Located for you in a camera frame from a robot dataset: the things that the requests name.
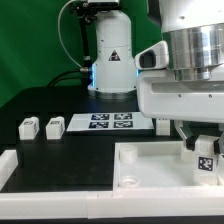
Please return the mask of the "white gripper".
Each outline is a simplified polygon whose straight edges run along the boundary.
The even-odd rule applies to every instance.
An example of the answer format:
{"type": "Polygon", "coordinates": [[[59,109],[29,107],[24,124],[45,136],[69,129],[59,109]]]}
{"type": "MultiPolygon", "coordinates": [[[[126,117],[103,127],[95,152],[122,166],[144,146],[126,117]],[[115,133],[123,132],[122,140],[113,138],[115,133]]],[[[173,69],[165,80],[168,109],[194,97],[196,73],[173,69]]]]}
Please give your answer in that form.
{"type": "MultiPolygon", "coordinates": [[[[214,74],[208,81],[176,81],[166,70],[143,72],[138,77],[139,110],[145,117],[175,120],[187,150],[196,138],[186,121],[224,123],[224,80],[214,74]]],[[[224,156],[224,131],[214,141],[214,152],[224,156]]]]}

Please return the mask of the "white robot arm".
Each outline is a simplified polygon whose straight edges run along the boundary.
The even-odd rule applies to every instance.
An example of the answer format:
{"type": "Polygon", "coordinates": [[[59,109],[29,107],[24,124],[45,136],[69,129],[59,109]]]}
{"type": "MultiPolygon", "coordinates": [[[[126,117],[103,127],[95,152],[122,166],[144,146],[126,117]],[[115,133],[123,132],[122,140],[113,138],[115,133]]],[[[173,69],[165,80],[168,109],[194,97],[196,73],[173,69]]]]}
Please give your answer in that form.
{"type": "Polygon", "coordinates": [[[137,55],[119,0],[87,0],[97,10],[97,95],[137,92],[144,116],[174,121],[188,148],[187,121],[224,125],[224,0],[147,0],[147,16],[162,40],[137,55]]]}

